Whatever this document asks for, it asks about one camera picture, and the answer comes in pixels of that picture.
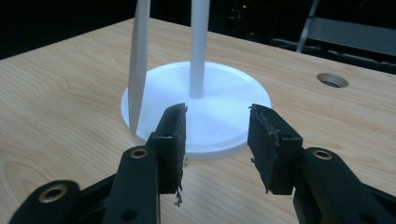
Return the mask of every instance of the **wooden tabletop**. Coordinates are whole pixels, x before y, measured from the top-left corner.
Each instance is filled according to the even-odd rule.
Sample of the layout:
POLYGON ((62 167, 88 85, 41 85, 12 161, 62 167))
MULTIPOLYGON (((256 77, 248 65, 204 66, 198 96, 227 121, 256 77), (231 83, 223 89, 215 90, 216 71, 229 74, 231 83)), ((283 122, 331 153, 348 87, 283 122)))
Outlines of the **wooden tabletop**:
MULTIPOLYGON (((124 21, 0 61, 0 223, 38 186, 82 189, 114 174, 135 146, 120 115, 131 29, 124 21)), ((190 60, 189 27, 150 21, 148 69, 190 60)), ((396 76, 224 35, 209 34, 207 60, 256 78, 304 147, 337 153, 358 176, 396 195, 396 76), (321 73, 348 82, 333 88, 321 73)), ((265 194, 246 150, 188 161, 183 204, 161 196, 163 223, 297 223, 291 196, 265 194)))

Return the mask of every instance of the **plastic stand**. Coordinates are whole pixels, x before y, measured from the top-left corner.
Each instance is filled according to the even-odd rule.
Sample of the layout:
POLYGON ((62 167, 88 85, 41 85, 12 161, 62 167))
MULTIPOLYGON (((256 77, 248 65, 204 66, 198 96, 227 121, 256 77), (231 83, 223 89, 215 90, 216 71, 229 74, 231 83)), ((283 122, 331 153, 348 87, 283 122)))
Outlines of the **plastic stand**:
POLYGON ((247 148, 248 108, 252 104, 271 107, 268 93, 255 79, 229 66, 205 62, 209 6, 210 0, 191 3, 191 62, 170 63, 146 73, 149 0, 137 2, 131 91, 127 89, 121 99, 122 117, 132 136, 142 142, 167 107, 185 103, 188 160, 221 158, 247 148))
MULTIPOLYGON (((218 63, 205 63, 204 94, 190 97, 190 63, 170 63, 147 73, 136 137, 147 141, 166 107, 186 103, 188 160, 232 155, 247 148, 249 107, 271 107, 264 87, 249 75, 218 63)), ((128 90, 121 113, 129 124, 128 90)))

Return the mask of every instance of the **white circular base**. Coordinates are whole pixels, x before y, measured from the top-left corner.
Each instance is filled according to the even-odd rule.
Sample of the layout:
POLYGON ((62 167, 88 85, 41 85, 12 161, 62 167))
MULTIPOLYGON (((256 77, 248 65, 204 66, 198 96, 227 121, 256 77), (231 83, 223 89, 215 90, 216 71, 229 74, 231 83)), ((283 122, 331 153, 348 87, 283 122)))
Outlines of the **white circular base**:
MULTIPOLYGON (((136 136, 147 141, 163 111, 185 103, 188 160, 208 160, 247 148, 249 107, 271 107, 264 87, 249 75, 218 63, 205 63, 204 96, 191 99, 190 62, 170 63, 147 72, 136 136)), ((129 126, 128 90, 122 95, 121 114, 129 126)))

